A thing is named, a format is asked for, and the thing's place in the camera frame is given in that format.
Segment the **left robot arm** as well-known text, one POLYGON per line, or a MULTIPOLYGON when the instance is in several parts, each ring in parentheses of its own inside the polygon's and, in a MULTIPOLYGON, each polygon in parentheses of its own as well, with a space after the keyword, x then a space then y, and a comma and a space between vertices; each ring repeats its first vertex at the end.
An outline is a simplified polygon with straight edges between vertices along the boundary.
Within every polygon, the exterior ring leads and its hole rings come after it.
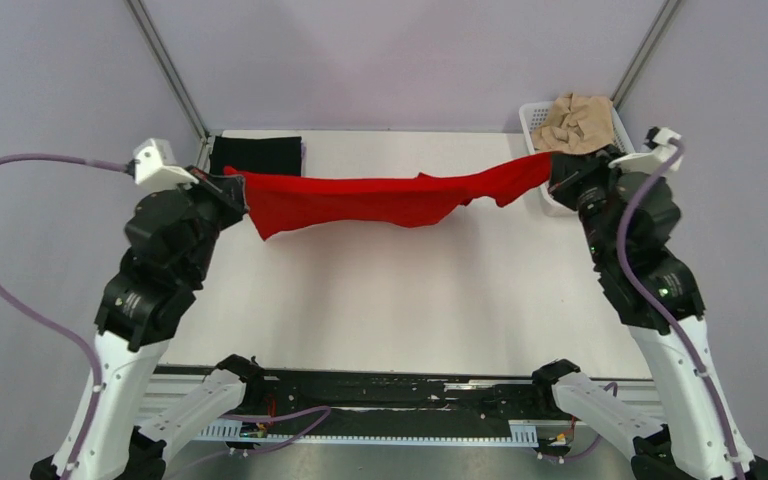
POLYGON ((108 282, 94 338, 91 375, 76 418, 34 479, 159 479, 209 424, 237 408, 258 411, 264 371, 231 355, 203 382, 153 418, 139 421, 149 381, 206 279, 220 233, 246 214, 244 180, 191 169, 193 182, 144 197, 127 222, 129 249, 108 282))

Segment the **red t shirt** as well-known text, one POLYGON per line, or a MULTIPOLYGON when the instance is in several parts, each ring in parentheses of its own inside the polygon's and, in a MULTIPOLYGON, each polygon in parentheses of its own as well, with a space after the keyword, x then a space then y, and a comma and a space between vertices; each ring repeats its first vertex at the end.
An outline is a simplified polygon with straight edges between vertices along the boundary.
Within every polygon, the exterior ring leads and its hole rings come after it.
POLYGON ((549 180, 551 156, 520 157, 463 176, 322 179, 246 172, 245 202, 260 237, 337 221, 383 222, 403 228, 439 223, 456 208, 489 198, 503 208, 549 180))

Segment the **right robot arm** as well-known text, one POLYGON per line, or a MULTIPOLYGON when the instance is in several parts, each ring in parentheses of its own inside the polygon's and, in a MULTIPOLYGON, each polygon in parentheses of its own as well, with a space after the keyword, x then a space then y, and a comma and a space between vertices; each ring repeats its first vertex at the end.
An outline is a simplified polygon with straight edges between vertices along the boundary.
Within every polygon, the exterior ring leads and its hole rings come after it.
POLYGON ((666 175, 682 156, 674 147, 642 171, 605 152, 550 157, 549 193, 577 212, 599 284, 646 361, 662 418, 566 360, 536 372, 531 403, 544 417, 582 420, 638 479, 768 479, 768 460, 743 439, 722 392, 699 286, 667 246, 681 213, 666 175))

